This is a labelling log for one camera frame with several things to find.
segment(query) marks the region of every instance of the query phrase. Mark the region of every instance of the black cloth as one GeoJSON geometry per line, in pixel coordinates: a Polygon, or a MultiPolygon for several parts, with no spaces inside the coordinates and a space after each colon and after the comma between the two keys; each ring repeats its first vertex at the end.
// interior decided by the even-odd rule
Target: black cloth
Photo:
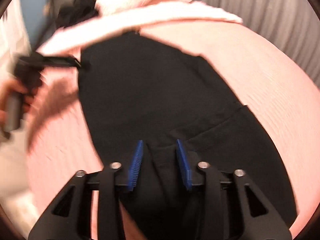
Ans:
{"type": "Polygon", "coordinates": [[[55,21],[56,27],[70,27],[98,16],[99,13],[94,8],[95,4],[96,0],[73,0],[71,6],[62,6],[55,21]]]}
{"type": "Polygon", "coordinates": [[[205,59],[129,32],[88,47],[81,61],[91,68],[79,72],[79,98],[103,164],[126,168],[144,140],[137,186],[120,199],[148,239],[194,234],[200,201],[181,182],[177,138],[220,171],[245,170],[292,225],[293,192],[275,145],[205,59]]]}

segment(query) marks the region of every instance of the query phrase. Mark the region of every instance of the black fabric pocket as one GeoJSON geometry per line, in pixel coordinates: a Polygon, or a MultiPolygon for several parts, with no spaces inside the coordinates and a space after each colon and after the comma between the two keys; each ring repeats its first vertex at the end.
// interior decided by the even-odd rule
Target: black fabric pocket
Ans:
{"type": "Polygon", "coordinates": [[[292,187],[282,159],[265,129],[247,106],[241,106],[222,122],[217,123],[216,118],[214,115],[173,130],[169,134],[176,138],[171,137],[171,145],[151,149],[164,192],[173,200],[181,195],[178,191],[181,182],[175,179],[179,175],[175,140],[182,138],[188,150],[195,151],[201,161],[209,162],[218,170],[245,170],[290,227],[297,217],[292,187]],[[187,137],[184,131],[190,133],[191,128],[197,133],[187,137]]]}

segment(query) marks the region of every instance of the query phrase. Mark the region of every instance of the person's hand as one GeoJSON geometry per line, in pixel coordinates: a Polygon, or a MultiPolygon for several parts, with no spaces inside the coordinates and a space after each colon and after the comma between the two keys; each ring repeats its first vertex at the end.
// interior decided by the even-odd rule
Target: person's hand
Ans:
{"type": "Polygon", "coordinates": [[[0,84],[0,127],[3,127],[7,113],[5,112],[7,99],[12,91],[16,91],[25,94],[23,111],[26,113],[30,109],[30,105],[34,100],[34,96],[37,94],[38,88],[33,89],[32,95],[29,95],[28,90],[23,84],[16,78],[10,78],[4,83],[0,84]]]}

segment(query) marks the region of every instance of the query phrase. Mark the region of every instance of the black bracket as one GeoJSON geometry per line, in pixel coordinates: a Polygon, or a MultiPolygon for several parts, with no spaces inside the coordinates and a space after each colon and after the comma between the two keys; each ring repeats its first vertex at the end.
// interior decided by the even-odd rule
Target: black bracket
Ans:
{"type": "MultiPolygon", "coordinates": [[[[237,192],[242,217],[239,223],[243,230],[237,239],[292,240],[279,213],[245,171],[225,173],[208,162],[189,163],[190,179],[195,178],[192,187],[204,188],[204,211],[197,240],[224,240],[221,192],[230,188],[237,192]]],[[[124,240],[118,192],[127,190],[127,185],[117,179],[120,174],[120,163],[91,174],[78,171],[49,204],[28,239],[90,240],[92,191],[98,190],[99,240],[124,240]]]]}

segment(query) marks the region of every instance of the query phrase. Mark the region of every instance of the screw head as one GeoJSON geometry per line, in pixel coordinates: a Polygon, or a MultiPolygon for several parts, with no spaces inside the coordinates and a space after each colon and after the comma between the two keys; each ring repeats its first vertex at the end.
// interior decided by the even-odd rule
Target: screw head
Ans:
{"type": "Polygon", "coordinates": [[[206,169],[206,168],[210,167],[210,164],[207,163],[207,162],[199,162],[198,163],[198,167],[201,168],[201,169],[206,169]]]}
{"type": "Polygon", "coordinates": [[[238,177],[242,177],[245,175],[245,171],[244,170],[235,170],[235,175],[238,177]]]}
{"type": "Polygon", "coordinates": [[[80,170],[80,171],[77,171],[76,176],[77,176],[78,178],[82,178],[82,177],[84,177],[86,174],[87,174],[87,173],[86,173],[85,171],[80,170]]]}
{"type": "Polygon", "coordinates": [[[119,168],[121,168],[121,163],[111,163],[110,168],[119,169],[119,168]]]}

